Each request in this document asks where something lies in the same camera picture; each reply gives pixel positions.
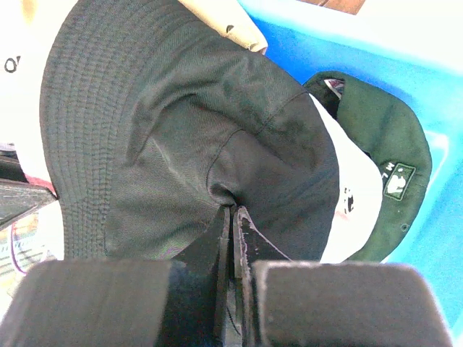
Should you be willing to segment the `blue plastic bin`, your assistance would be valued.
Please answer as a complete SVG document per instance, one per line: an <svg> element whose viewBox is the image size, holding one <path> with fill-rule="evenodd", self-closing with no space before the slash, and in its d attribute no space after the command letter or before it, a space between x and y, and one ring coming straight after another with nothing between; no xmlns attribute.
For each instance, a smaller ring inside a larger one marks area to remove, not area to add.
<svg viewBox="0 0 463 347"><path fill-rule="evenodd" d="M430 282L462 339L462 3L366 1L356 15L299 1L244 1L268 58L296 80L338 70L377 85L417 114L433 171L420 213L392 262Z"/></svg>

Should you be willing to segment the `black bucket hat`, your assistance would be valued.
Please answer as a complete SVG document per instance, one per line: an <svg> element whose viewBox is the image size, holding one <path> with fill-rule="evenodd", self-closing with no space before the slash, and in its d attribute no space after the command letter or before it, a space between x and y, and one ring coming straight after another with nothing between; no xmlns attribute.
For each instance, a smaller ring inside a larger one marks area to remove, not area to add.
<svg viewBox="0 0 463 347"><path fill-rule="evenodd" d="M322 256L339 164L313 99L178 1L77 2L40 123L67 258L172 257L223 205L288 258Z"/></svg>

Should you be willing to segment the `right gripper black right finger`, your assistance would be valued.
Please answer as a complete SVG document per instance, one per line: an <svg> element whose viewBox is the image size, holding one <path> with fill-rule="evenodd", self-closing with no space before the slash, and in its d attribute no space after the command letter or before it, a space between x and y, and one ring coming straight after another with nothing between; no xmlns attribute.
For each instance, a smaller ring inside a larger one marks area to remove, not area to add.
<svg viewBox="0 0 463 347"><path fill-rule="evenodd" d="M252 264L289 257L259 232L245 207L238 207L234 212L232 227L237 324L241 327L242 345L257 346L260 338Z"/></svg>

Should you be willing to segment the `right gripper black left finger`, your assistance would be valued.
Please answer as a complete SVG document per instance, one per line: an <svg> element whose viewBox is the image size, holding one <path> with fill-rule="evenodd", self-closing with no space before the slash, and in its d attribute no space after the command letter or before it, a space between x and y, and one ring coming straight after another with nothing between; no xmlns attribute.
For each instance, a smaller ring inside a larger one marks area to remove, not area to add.
<svg viewBox="0 0 463 347"><path fill-rule="evenodd" d="M230 208L220 207L207 230L171 260L159 346L224 344L230 228Z"/></svg>

